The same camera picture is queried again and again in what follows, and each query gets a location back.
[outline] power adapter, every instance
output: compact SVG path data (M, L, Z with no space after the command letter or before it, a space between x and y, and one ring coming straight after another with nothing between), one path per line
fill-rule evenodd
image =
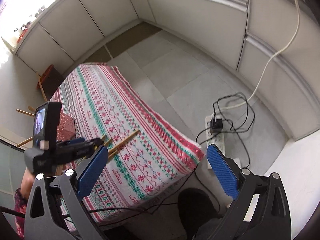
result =
M211 118L210 120L210 133L219 133L223 129L222 118Z

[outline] wooden stick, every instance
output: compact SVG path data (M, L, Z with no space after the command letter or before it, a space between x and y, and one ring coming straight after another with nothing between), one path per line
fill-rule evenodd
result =
M103 146L107 146L111 141L112 141L112 138L110 138L108 141L106 141Z
M33 108L32 106L28 106L28 109L31 111L31 112L36 112L36 109L35 108Z
M23 141L23 142L21 142L21 143L18 143L16 146L17 147L20 147L20 146L22 146L22 145L25 145L26 143L28 143L28 142L31 142L33 140L33 137L31 137L31 138L29 138L29 139L27 139L27 140L25 140L25 141Z
M122 142L118 143L116 146L114 146L110 151L109 151L109 155L111 155L112 153L114 153L121 145L123 145L125 142L129 141L130 139L132 139L137 133L139 133L140 130L136 130L135 132L133 132L132 134L130 134L127 138L125 138Z
M22 113L22 114L30 115L30 116L33 116L33 117L35 116L35 114L29 113L29 112L26 112L26 111L22 111L20 109L16 109L16 110L17 110L17 112Z
M48 100L47 100L47 97L45 96L45 93L44 93L44 91L43 91L43 87L42 87L42 84L41 84L41 82L40 82L40 75L37 73L37 75L38 75L38 83L39 83L39 86L40 86L40 89L41 89L41 93L42 93L42 96L43 96L43 99L47 102Z
M118 150L116 150L115 152L111 153L111 154L109 155L109 157L108 157L108 160L110 160L113 156L115 156L115 155L118 154L118 153L119 153Z
M62 174L63 165L58 165L56 168L55 176L60 176Z

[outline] blue gripper pad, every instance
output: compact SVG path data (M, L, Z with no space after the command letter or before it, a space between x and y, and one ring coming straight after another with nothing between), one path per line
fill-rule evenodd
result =
M90 195L107 162L108 149L102 147L78 179L77 197L80 201Z
M237 178L213 145L207 148L207 158L224 192L236 199L239 194Z

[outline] camera screen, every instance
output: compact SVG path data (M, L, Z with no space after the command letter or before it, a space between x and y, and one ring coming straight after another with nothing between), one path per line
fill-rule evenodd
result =
M44 135L44 117L45 108L42 108L36 113L36 122L33 135Z

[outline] black cable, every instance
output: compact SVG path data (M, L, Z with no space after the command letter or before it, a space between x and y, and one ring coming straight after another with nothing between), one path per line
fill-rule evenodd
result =
M196 138L196 142L197 142L197 140L198 140L198 138L199 138L200 134L202 134L204 131L209 130L210 128L211 128L211 127L208 127L208 128L206 128L206 129L203 129L200 133L198 133L197 138Z
M160 208L160 206L162 205L162 203L163 203L166 199L168 199L169 197L171 197L171 196L173 196L174 194L176 194L176 193L185 185L185 183L188 181L188 179L191 177L191 175L196 171L196 169L198 168L199 164L200 164L200 163L197 164L197 166L195 167L195 169L190 173L189 177L183 182L183 184L179 187L179 189L176 190L175 192L171 193L169 196L165 197L165 198L161 201L161 203L159 204L159 206L158 206L153 212L151 212L151 214L154 214L154 213Z
M154 207L156 207L156 206L169 206L169 205L176 205L176 204L178 204L178 203L176 202L176 203L167 203L167 204L157 204L157 205L153 205L153 206L151 206L151 207L148 207L148 208L146 208L146 209L143 210L143 211L138 210L138 209L131 209L131 210L133 210L133 211L139 211L139 213L138 213L138 214L135 214L135 215L133 215L133 216L131 216L131 217L127 217L127 218L125 218L125 219L122 219L122 220L120 220L120 221L117 221L117 222L113 222L113 223L110 223L110 224L100 225L100 227L102 227L102 226L109 226L109 225L113 225L113 224L116 224L116 223L120 223L120 222L122 222L122 221L124 221L124 220L127 220L127 219L129 219L129 218L138 216L138 215L140 215L140 214L142 214L142 213L144 213L144 212L148 211L149 209L154 208ZM102 210L96 209L96 210L90 210L89 213L100 212L100 211L105 211L105 210L117 210L117 209L118 209L118 208L107 208L107 209L102 209ZM69 219L67 219L68 217L64 217L64 219L67 220L68 222L74 224L74 222L72 222L72 221L70 221Z
M109 225L113 225L113 224L116 224L116 223L120 223L120 222L122 222L122 221L124 221L124 220L127 220L127 219L129 219L129 218L133 218L133 217L135 217L135 216L138 216L138 215L140 215L140 214L148 211L149 209L151 209L151 208L153 208L153 207L157 207L155 210L153 210L153 212L149 213L149 214L153 215L153 214L159 209L160 206L177 204L177 203L163 204L163 202L164 202L166 199L168 199L169 197L171 197L172 195L176 194L176 193L185 185L185 183L188 181L188 179L191 177L191 175L195 172L195 170L196 170L196 168L198 167L198 165L197 165L197 166L195 167L195 169L191 172L191 174L189 175L189 177L183 182L183 184L179 187L179 189L176 190L175 192L173 192L172 194L168 195L166 198L164 198L164 199L161 201L160 204L153 205L153 206L151 206L151 207L149 207L149 208L146 208L146 209L143 210L143 211L138 210L138 209L132 209L132 208L105 208L105 209L90 210L89 213L99 212L99 211L107 211L107 210L118 210L118 209L129 209L129 210L131 210L131 211L139 211L138 214L132 215L132 216L130 216L130 217L127 217L127 218L122 219L122 220L117 221L117 222L113 222L113 223L110 223L110 224L104 224L104 225L101 225L101 226L109 226ZM70 215L69 215L69 214L63 215L63 218L64 218L65 220L67 220L68 222L73 223L72 221L66 219L67 217L70 217Z
M145 210L139 210L139 209L127 208L127 207L101 208L101 209L88 210L88 212L89 213L95 213L95 212L110 211L110 210L130 210L130 211L145 212ZM62 217L63 218L68 218L68 217L70 217L70 214L63 215Z
M1 210L3 213L7 213L7 214L10 214L10 215L14 215L14 216L16 216L16 217L25 218L25 214L20 213L20 212L17 212L17 211L15 211L15 210L12 210L12 209L9 209L9 208L6 208L6 207L3 207L3 206L0 206L0 210Z
M234 127L232 120L227 119L227 118L224 116L224 114L222 113L222 111L221 111L221 109L220 109L220 106L219 106L219 102L220 102L221 100L227 99L227 98L232 98L232 97L241 98L241 99L244 100L245 103L246 103L246 117L245 117L245 120L244 120L244 122L243 122L239 127L237 127L237 128ZM247 156L248 156L248 165L245 167L245 168L248 168L249 165L250 165L250 163L251 163L250 155L249 155L248 149L247 149L247 147L245 146L245 144L244 144L242 138L240 137L239 133L245 133L245 132L247 132L247 131L251 128L252 124L254 123L254 121L255 121L255 112L254 112L253 107L248 103L246 96L245 96L243 93L241 93L241 92L238 92L238 93L233 94L233 95L227 95L227 96L224 96L224 97L222 97L222 98L219 98L217 101L215 101L215 102L212 104L212 106L213 106L213 116L214 116L215 119L217 118L217 113L216 113L216 109L215 109L215 106L214 106L215 104L217 104L219 113L221 114L221 116L222 116L222 118L223 118L222 121L227 121L231 127L230 127L229 131L221 131L221 132L218 132L218 133L216 133L215 135L213 135L211 138L209 138L209 139L207 139L207 140L205 140L205 141L203 141L203 142L201 142L201 143L199 143L199 144L203 144L203 143L205 143L205 142L207 142L207 141L210 141L210 140L213 139L214 137L218 136L220 133L234 133L234 134L237 134L237 136L238 136L241 144L243 145L244 150L245 150L245 152L246 152L246 154L247 154ZM248 107L250 108L250 110L251 110L252 113L253 113L253 119L252 119L252 121L251 121L251 123L250 123L250 125L248 126L247 129L245 129L245 130L240 130L240 131L239 131L239 129L241 129L241 128L244 126L244 124L247 122L247 120L248 120L248 112L249 112L249 111L248 111Z

